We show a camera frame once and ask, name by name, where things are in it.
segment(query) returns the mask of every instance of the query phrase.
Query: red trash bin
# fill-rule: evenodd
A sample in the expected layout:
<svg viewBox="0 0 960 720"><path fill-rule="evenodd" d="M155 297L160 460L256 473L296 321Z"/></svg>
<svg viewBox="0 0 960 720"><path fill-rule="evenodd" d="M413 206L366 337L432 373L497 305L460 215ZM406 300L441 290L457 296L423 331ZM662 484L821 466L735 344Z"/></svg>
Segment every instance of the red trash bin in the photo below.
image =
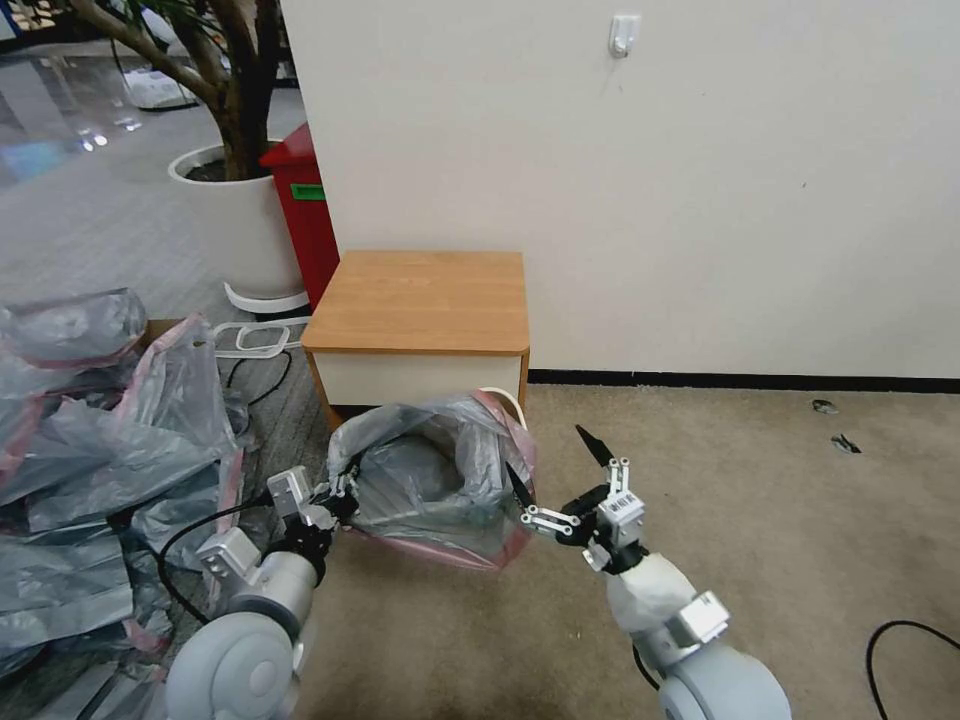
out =
<svg viewBox="0 0 960 720"><path fill-rule="evenodd" d="M340 263L310 128L304 123L260 158L273 173L311 309Z"/></svg>

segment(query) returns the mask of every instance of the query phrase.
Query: potted tree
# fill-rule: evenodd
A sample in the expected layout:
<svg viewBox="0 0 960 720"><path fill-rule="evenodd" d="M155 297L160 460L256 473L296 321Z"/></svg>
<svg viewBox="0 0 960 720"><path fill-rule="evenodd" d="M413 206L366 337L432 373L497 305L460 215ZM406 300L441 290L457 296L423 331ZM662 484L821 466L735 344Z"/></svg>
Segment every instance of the potted tree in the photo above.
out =
<svg viewBox="0 0 960 720"><path fill-rule="evenodd" d="M187 191L208 257L227 295L252 312L306 304L283 212L260 157L280 59L279 0L70 0L77 14L131 48L207 106L220 143L195 149L168 172ZM168 55L144 21L170 26L192 67ZM248 18L245 11L255 11Z"/></svg>

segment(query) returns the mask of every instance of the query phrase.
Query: green label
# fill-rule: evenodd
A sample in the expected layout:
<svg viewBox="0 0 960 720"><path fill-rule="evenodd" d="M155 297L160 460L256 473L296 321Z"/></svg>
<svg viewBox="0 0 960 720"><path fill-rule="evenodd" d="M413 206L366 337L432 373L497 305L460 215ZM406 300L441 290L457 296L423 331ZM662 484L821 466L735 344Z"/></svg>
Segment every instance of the green label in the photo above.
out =
<svg viewBox="0 0 960 720"><path fill-rule="evenodd" d="M308 185L306 183L290 183L290 192L294 200L326 200L323 185Z"/></svg>

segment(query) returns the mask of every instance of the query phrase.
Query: small debris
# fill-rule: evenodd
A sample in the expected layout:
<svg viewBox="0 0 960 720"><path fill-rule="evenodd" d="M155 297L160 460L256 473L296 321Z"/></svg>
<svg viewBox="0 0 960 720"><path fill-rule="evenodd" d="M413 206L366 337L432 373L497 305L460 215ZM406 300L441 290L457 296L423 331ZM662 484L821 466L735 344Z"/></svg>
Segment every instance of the small debris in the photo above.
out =
<svg viewBox="0 0 960 720"><path fill-rule="evenodd" d="M849 440L843 433L834 435L830 438L830 442L833 443L833 446L837 448L837 450L845 452L848 455L859 455L863 452L855 442Z"/></svg>
<svg viewBox="0 0 960 720"><path fill-rule="evenodd" d="M811 405L813 405L814 410L822 412L824 415L836 415L840 412L837 410L837 406L829 400L814 400Z"/></svg>

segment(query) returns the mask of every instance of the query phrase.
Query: reflective floor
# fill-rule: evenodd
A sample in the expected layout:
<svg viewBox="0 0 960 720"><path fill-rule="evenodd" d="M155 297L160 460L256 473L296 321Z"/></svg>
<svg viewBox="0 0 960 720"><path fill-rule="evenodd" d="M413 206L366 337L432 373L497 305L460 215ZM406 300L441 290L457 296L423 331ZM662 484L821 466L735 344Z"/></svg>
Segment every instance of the reflective floor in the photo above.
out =
<svg viewBox="0 0 960 720"><path fill-rule="evenodd" d="M130 102L112 57L0 57L0 189L97 152L152 117Z"/></svg>

